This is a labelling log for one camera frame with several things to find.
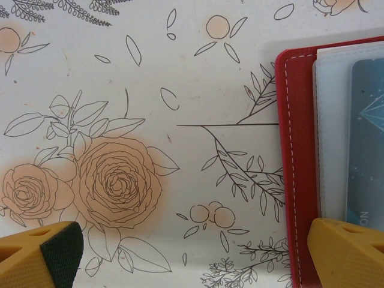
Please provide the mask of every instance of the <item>card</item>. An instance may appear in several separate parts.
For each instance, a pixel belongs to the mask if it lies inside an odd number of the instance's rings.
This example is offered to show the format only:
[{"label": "card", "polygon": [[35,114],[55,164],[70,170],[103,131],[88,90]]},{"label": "card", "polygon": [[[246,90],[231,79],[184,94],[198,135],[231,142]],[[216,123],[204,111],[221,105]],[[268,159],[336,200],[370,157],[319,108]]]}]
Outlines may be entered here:
[{"label": "card", "polygon": [[384,58],[352,67],[347,221],[384,231]]}]

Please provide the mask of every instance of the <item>black rubber pad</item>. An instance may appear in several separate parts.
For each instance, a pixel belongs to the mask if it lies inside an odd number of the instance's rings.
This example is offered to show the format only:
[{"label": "black rubber pad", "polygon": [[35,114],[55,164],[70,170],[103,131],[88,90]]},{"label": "black rubber pad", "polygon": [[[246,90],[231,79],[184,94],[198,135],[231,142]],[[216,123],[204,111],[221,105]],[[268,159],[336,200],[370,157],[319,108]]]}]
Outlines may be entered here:
[{"label": "black rubber pad", "polygon": [[71,288],[83,256],[82,230],[76,222],[40,245],[56,288]]}]

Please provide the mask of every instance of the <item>white stitching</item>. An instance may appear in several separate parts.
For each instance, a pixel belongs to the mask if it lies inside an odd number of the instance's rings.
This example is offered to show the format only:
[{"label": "white stitching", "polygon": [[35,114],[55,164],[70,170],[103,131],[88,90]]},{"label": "white stitching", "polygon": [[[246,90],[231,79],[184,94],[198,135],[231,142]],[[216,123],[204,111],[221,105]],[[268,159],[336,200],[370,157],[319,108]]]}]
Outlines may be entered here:
[{"label": "white stitching", "polygon": [[[301,58],[301,57],[308,57],[308,56],[314,56],[316,54],[308,54],[308,55],[300,55],[300,56],[294,56],[289,59],[293,58]],[[302,288],[302,279],[301,279],[301,269],[300,269],[300,258],[299,258],[299,244],[298,244],[298,224],[297,224],[297,218],[296,218],[296,188],[295,188],[295,163],[293,160],[293,145],[292,145],[292,126],[290,121],[290,105],[289,105],[289,91],[288,91],[288,76],[287,76],[287,62],[285,62],[285,75],[286,75],[286,89],[287,89],[287,107],[288,107],[288,125],[289,125],[289,142],[290,142],[290,154],[292,159],[292,186],[293,186],[293,214],[295,218],[295,234],[296,234],[296,254],[298,257],[298,268],[299,268],[299,281],[300,281],[300,288]]]}]

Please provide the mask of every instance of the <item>line drawing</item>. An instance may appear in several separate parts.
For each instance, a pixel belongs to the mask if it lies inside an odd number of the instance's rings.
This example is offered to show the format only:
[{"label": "line drawing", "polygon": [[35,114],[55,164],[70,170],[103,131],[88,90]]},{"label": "line drawing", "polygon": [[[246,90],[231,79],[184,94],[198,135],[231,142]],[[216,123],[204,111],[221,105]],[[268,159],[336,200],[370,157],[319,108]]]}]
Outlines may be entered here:
[{"label": "line drawing", "polygon": [[0,18],[9,18],[10,14],[5,10],[3,5],[0,5]]},{"label": "line drawing", "polygon": [[[259,275],[256,269],[260,266],[266,266],[268,273],[274,271],[275,265],[283,265],[285,270],[290,267],[286,238],[274,244],[272,237],[269,237],[266,245],[263,244],[263,241],[260,241],[256,248],[252,248],[251,245],[252,243],[249,241],[248,244],[238,246],[244,249],[240,254],[249,255],[252,264],[238,267],[229,257],[221,258],[220,262],[209,264],[209,272],[204,273],[200,278],[202,284],[207,288],[240,288],[245,287],[245,284],[252,285],[258,281]],[[286,282],[286,288],[292,287],[290,274],[281,276],[277,281]]]},{"label": "line drawing", "polygon": [[177,103],[177,97],[171,90],[162,87],[160,88],[160,95],[169,109],[176,111],[180,108],[180,105]]},{"label": "line drawing", "polygon": [[277,21],[287,19],[289,16],[292,15],[294,10],[295,10],[294,3],[282,6],[275,12],[274,19]]},{"label": "line drawing", "polygon": [[263,74],[261,79],[258,79],[251,72],[252,83],[257,95],[255,96],[247,86],[244,86],[247,96],[253,102],[252,109],[247,116],[241,118],[237,123],[207,125],[179,124],[177,126],[200,127],[207,131],[213,138],[216,154],[208,158],[202,165],[201,171],[206,171],[214,164],[219,164],[224,169],[224,173],[215,181],[216,187],[223,185],[222,183],[229,183],[233,197],[240,195],[246,202],[258,199],[260,211],[263,216],[266,215],[268,207],[273,205],[275,220],[280,222],[280,209],[285,205],[283,168],[281,167],[276,171],[266,171],[264,159],[260,155],[257,158],[251,155],[246,165],[241,164],[243,163],[241,158],[247,156],[248,153],[245,151],[231,151],[225,148],[213,131],[214,127],[261,127],[278,125],[278,123],[244,123],[246,120],[250,120],[253,115],[256,115],[276,102],[274,73],[268,71],[262,64],[260,64],[260,69]]},{"label": "line drawing", "polygon": [[105,64],[110,64],[110,60],[104,56],[101,56],[101,55],[95,55],[95,58],[99,61],[101,61],[102,63],[105,63]]},{"label": "line drawing", "polygon": [[220,231],[220,242],[227,253],[230,247],[226,233],[230,235],[243,235],[249,232],[249,230],[245,229],[230,229],[235,224],[236,216],[231,209],[224,207],[223,204],[218,201],[213,201],[207,206],[192,206],[189,214],[190,218],[180,213],[176,213],[176,215],[183,220],[191,220],[194,223],[194,226],[189,228],[184,234],[184,239],[200,231],[201,225],[203,230],[206,230],[208,225],[215,225],[222,228]]},{"label": "line drawing", "polygon": [[[68,12],[78,19],[82,19],[86,22],[98,25],[98,26],[111,26],[109,22],[102,21],[84,8],[78,5],[74,0],[52,0],[53,3],[49,3],[42,0],[11,0],[13,6],[11,8],[11,13],[16,17],[30,21],[30,22],[45,22],[45,18],[42,14],[39,14],[40,11],[52,10],[55,7],[58,7],[62,11]],[[119,15],[119,11],[113,7],[113,4],[130,2],[131,0],[92,0],[89,5],[89,8],[95,12],[100,12],[104,14],[109,14],[113,16]],[[0,5],[0,17],[9,18],[9,12]]]},{"label": "line drawing", "polygon": [[133,61],[136,63],[137,66],[140,67],[140,64],[142,63],[142,54],[136,45],[135,41],[127,35],[125,38],[125,43],[127,45],[127,49],[130,52]]},{"label": "line drawing", "polygon": [[313,6],[319,10],[324,16],[331,15],[336,16],[343,12],[345,9],[349,8],[352,4],[357,3],[359,9],[362,12],[368,13],[360,3],[360,0],[313,0]]},{"label": "line drawing", "polygon": [[[224,16],[221,16],[221,15],[214,15],[214,16],[212,16],[207,21],[205,29],[206,29],[206,32],[208,33],[208,35],[212,39],[214,39],[215,41],[210,42],[210,43],[202,46],[201,48],[199,48],[197,50],[197,52],[193,56],[200,55],[201,53],[211,49],[212,47],[214,47],[218,43],[218,40],[225,39],[228,36],[228,34],[229,34],[229,38],[234,37],[239,32],[240,28],[243,26],[243,24],[245,23],[245,21],[247,19],[248,19],[248,17],[241,18],[240,20],[238,20],[234,24],[232,29],[230,29],[229,21]],[[230,45],[229,43],[225,42],[224,43],[224,48],[225,48],[226,52],[228,53],[228,55],[235,62],[240,63],[239,57],[237,56],[237,54],[236,54],[234,48],[232,47],[232,45]]]},{"label": "line drawing", "polygon": [[174,24],[175,20],[176,20],[176,17],[177,17],[177,11],[176,9],[174,8],[168,15],[168,18],[167,18],[167,31],[169,28],[172,27],[172,25]]},{"label": "line drawing", "polygon": [[57,95],[49,105],[51,115],[26,113],[4,132],[21,137],[45,128],[47,142],[54,137],[64,140],[61,146],[40,150],[33,164],[8,170],[0,191],[0,215],[9,215],[23,227],[26,220],[42,226],[52,211],[60,211],[60,221],[77,221],[95,254],[85,268],[90,277],[103,261],[116,257],[111,265],[118,263],[130,273],[172,271],[152,244],[121,237],[120,229],[140,225],[156,209],[164,189],[160,179],[179,170],[159,148],[129,138],[145,119],[127,118],[127,90],[125,94],[123,118],[101,118],[109,102],[82,104],[80,90],[72,104]]},{"label": "line drawing", "polygon": [[30,54],[47,47],[50,43],[25,47],[28,43],[31,33],[21,42],[19,34],[12,28],[4,27],[0,29],[0,52],[10,54],[4,65],[5,76],[8,75],[15,53]]},{"label": "line drawing", "polygon": [[184,267],[186,267],[186,265],[187,265],[187,254],[186,253],[184,253],[182,255],[182,263],[184,264]]},{"label": "line drawing", "polygon": [[[173,24],[175,23],[175,20],[176,20],[176,17],[177,17],[177,11],[176,9],[172,9],[172,11],[169,13],[168,15],[168,18],[167,18],[167,31],[169,30],[169,28],[171,28],[173,26]],[[167,37],[169,39],[171,39],[172,41],[175,41],[176,40],[176,35],[174,33],[167,33]]]}]

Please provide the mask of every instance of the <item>red leather cover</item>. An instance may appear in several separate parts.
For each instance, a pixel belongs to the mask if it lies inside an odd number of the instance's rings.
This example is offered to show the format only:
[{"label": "red leather cover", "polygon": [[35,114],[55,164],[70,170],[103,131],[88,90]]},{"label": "red leather cover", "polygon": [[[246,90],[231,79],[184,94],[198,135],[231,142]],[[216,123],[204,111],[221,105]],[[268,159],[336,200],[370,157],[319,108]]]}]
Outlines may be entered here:
[{"label": "red leather cover", "polygon": [[384,41],[384,37],[286,50],[276,59],[276,90],[293,287],[321,287],[307,246],[311,223],[319,216],[312,74],[316,52],[321,48],[375,41]]}]

